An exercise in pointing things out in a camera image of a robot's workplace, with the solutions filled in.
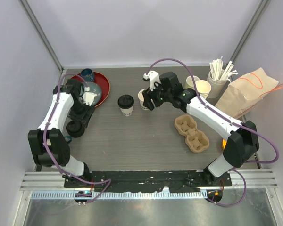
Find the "white paper cup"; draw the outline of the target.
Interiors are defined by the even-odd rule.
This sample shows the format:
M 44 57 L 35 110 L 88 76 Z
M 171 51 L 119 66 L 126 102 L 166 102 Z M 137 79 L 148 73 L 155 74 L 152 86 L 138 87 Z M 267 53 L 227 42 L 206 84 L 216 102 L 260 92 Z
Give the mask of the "white paper cup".
M 149 110 L 147 107 L 145 107 L 145 106 L 143 105 L 143 103 L 144 103 L 144 97 L 143 97 L 142 92 L 145 91 L 145 90 L 146 90 L 146 89 L 141 89 L 141 90 L 139 91 L 139 93 L 138 93 L 138 99 L 139 99 L 139 101 L 140 101 L 141 108 L 142 108 L 143 110 Z
M 120 110 L 124 116 L 130 116 L 133 113 L 133 106 L 127 109 L 120 108 Z

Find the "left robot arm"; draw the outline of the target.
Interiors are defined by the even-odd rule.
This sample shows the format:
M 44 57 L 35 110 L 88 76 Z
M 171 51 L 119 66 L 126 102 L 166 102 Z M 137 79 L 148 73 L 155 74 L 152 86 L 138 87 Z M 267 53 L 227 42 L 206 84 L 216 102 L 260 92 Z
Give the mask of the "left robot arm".
M 71 155 L 62 132 L 66 129 L 72 138 L 84 134 L 95 110 L 95 96 L 85 81 L 69 79 L 66 84 L 57 85 L 44 121 L 38 129 L 28 133 L 34 163 L 57 168 L 81 188 L 87 187 L 91 182 L 89 168 L 86 163 Z

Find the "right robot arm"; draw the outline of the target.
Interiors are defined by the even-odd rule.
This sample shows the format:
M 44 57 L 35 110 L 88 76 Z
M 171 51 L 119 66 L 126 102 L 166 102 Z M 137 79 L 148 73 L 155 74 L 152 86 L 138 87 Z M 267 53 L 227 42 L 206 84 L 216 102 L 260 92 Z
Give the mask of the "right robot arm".
M 198 97 L 195 90 L 184 89 L 174 72 L 159 75 L 156 71 L 149 71 L 143 75 L 143 80 L 150 83 L 149 88 L 142 93 L 143 105 L 149 110 L 165 102 L 171 103 L 173 107 L 203 121 L 226 140 L 223 154 L 203 170 L 203 179 L 207 185 L 216 185 L 223 174 L 232 168 L 241 167 L 259 149 L 254 123 L 234 119 L 203 97 Z

